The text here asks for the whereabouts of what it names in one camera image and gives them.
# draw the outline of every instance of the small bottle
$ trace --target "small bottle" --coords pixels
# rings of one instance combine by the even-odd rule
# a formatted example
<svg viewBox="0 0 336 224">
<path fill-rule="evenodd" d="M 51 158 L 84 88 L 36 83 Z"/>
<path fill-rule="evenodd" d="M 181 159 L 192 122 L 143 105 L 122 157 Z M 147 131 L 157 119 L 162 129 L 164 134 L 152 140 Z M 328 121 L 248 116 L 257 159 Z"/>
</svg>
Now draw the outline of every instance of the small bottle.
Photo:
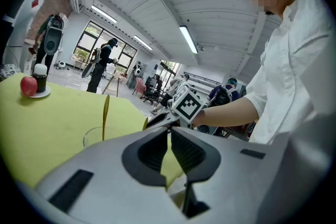
<svg viewBox="0 0 336 224">
<path fill-rule="evenodd" d="M 47 66 L 37 63 L 34 67 L 33 78 L 37 81 L 37 92 L 44 92 L 47 84 Z"/>
</svg>

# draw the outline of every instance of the white shirt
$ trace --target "white shirt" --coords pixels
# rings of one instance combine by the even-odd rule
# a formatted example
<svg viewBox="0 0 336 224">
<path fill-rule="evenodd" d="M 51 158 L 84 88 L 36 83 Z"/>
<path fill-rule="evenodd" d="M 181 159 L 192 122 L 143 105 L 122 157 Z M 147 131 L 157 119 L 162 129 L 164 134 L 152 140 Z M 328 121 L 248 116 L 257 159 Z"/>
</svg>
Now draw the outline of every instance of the white shirt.
<svg viewBox="0 0 336 224">
<path fill-rule="evenodd" d="M 293 131 L 316 115 L 300 75 L 334 31 L 330 16 L 323 0 L 295 0 L 286 7 L 284 20 L 265 45 L 261 67 L 246 88 L 245 97 L 259 115 L 251 142 L 271 143 L 275 135 Z"/>
</svg>

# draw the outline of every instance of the yellow tablecloth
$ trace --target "yellow tablecloth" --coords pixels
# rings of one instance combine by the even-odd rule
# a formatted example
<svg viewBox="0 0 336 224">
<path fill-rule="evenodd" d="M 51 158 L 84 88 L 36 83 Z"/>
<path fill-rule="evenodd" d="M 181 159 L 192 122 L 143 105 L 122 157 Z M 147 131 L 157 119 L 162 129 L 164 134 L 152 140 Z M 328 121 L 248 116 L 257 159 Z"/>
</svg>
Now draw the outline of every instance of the yellow tablecloth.
<svg viewBox="0 0 336 224">
<path fill-rule="evenodd" d="M 20 92 L 23 74 L 0 83 L 0 152 L 12 176 L 34 187 L 43 176 L 83 150 L 84 134 L 102 125 L 105 95 L 53 83 L 51 94 L 41 99 Z M 111 98 L 106 138 L 142 130 L 145 117 L 127 99 Z M 168 186 L 181 168 L 169 147 L 161 173 Z"/>
</svg>

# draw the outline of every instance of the hand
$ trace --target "hand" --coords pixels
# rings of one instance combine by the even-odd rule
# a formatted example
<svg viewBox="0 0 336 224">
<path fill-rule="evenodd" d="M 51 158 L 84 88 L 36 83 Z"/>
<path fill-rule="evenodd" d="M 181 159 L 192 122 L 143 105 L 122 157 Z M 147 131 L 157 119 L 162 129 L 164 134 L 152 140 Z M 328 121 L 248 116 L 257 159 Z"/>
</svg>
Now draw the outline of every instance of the hand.
<svg viewBox="0 0 336 224">
<path fill-rule="evenodd" d="M 198 127 L 200 125 L 203 125 L 203 118 L 205 116 L 205 113 L 204 113 L 204 110 L 202 109 L 198 114 L 197 116 L 194 118 L 193 122 L 192 122 L 192 125 L 194 127 Z"/>
</svg>

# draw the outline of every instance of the white plate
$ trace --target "white plate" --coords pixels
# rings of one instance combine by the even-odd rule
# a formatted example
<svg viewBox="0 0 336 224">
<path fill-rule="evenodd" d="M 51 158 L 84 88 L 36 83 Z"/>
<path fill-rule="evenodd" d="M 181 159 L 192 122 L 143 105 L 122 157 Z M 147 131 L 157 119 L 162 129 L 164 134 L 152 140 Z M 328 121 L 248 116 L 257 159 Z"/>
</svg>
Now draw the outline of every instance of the white plate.
<svg viewBox="0 0 336 224">
<path fill-rule="evenodd" d="M 33 96 L 28 96 L 30 98 L 42 98 L 45 97 L 47 95 L 49 95 L 51 93 L 51 88 L 46 85 L 46 90 L 44 92 L 37 92 L 35 93 Z"/>
</svg>

